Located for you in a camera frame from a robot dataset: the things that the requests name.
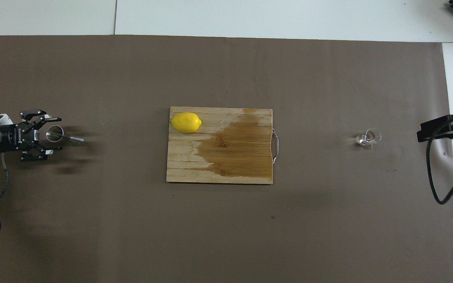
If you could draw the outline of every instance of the clear glass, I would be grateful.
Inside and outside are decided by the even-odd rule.
[[[52,143],[58,143],[61,140],[68,140],[71,145],[76,147],[83,144],[83,138],[81,136],[69,136],[59,125],[49,127],[46,131],[46,138]]]
[[[356,143],[363,146],[374,145],[382,139],[382,134],[375,128],[370,128],[356,136]]]

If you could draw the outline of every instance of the cutting board handle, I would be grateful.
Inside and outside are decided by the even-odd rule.
[[[272,128],[272,136],[275,138],[275,156],[272,156],[272,164],[274,164],[275,159],[277,158],[277,155],[279,154],[279,137],[275,133],[274,128]]]

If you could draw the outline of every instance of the yellow lemon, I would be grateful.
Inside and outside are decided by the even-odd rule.
[[[171,118],[172,127],[180,132],[194,132],[198,130],[201,124],[202,121],[195,113],[182,112],[175,114]]]

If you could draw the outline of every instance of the brown tabletop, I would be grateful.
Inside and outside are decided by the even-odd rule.
[[[273,184],[167,183],[171,106],[273,109]],[[86,142],[6,154],[0,281],[453,282],[416,138],[448,114],[439,43],[0,36],[0,113],[37,108]]]

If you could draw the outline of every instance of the water stain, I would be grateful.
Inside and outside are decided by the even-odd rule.
[[[197,155],[211,163],[205,170],[225,177],[272,178],[272,127],[259,125],[257,109],[244,109],[234,122],[216,131],[197,147]]]

